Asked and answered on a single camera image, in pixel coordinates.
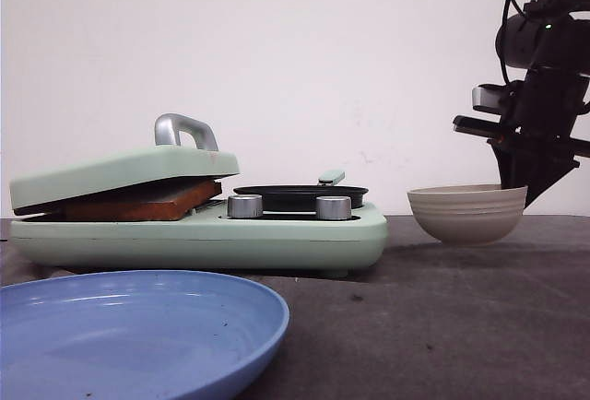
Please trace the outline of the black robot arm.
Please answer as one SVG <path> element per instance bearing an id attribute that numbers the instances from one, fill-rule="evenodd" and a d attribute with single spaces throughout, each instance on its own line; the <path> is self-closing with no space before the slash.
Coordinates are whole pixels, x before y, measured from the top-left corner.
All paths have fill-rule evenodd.
<path id="1" fill-rule="evenodd" d="M 589 155 L 588 142 L 571 136 L 589 112 L 589 22 L 573 17 L 588 9 L 589 0 L 531 0 L 504 14 L 496 53 L 502 69 L 521 68 L 525 78 L 473 88 L 473 109 L 497 123 L 454 118 L 455 131 L 488 140 L 501 187 L 526 188 L 527 205 Z"/>

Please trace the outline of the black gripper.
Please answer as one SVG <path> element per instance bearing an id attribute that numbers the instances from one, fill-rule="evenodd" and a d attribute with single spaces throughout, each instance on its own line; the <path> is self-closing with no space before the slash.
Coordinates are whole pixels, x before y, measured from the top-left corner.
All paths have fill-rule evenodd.
<path id="1" fill-rule="evenodd" d="M 571 137 L 576 118 L 589 112 L 584 105 L 589 79 L 538 69 L 507 85 L 513 89 L 513 107 L 498 115 L 497 123 L 458 115 L 453 125 L 456 132 L 488 139 L 501 188 L 527 186 L 525 207 L 529 207 L 580 166 L 574 156 L 589 156 L 589 143 Z"/>

